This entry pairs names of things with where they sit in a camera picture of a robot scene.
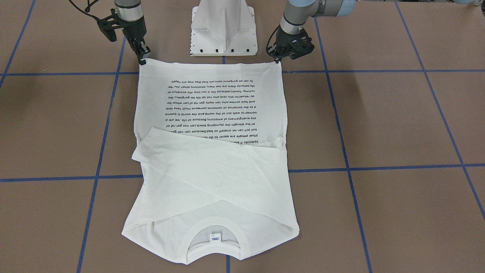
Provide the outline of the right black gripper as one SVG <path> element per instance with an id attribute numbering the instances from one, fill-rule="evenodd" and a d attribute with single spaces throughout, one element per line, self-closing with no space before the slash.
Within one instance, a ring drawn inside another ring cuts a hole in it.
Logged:
<path id="1" fill-rule="evenodd" d="M 122 29 L 129 42 L 130 48 L 135 52 L 139 64 L 146 64 L 151 50 L 144 42 L 147 33 L 144 17 L 136 21 L 125 21 L 119 17 L 115 10 L 111 10 L 109 17 L 97 20 L 97 25 L 104 36 L 111 42 L 117 40 L 116 29 Z"/>

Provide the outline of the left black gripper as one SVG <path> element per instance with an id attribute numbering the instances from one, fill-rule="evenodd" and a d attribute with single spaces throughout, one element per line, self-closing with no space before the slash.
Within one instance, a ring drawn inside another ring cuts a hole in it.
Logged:
<path id="1" fill-rule="evenodd" d="M 311 53 L 314 50 L 311 41 L 302 27 L 298 28 L 295 35 L 290 35 L 277 27 L 268 39 L 266 52 L 276 64 L 279 64 L 284 57 L 294 60 Z"/>

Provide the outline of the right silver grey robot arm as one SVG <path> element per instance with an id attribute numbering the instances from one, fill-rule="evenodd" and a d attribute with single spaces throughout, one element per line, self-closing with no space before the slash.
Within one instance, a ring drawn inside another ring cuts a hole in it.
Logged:
<path id="1" fill-rule="evenodd" d="M 101 32 L 109 41 L 117 40 L 115 29 L 122 29 L 130 48 L 135 52 L 140 65 L 146 64 L 145 58 L 151 53 L 144 42 L 147 33 L 140 0 L 115 0 L 116 9 L 111 15 L 97 21 Z"/>

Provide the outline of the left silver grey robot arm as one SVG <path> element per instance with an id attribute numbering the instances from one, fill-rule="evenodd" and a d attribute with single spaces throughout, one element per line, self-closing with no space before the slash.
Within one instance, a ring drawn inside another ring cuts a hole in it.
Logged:
<path id="1" fill-rule="evenodd" d="M 484 17 L 474 0 L 289 0 L 277 28 L 304 35 L 322 53 L 322 70 L 484 71 Z"/>

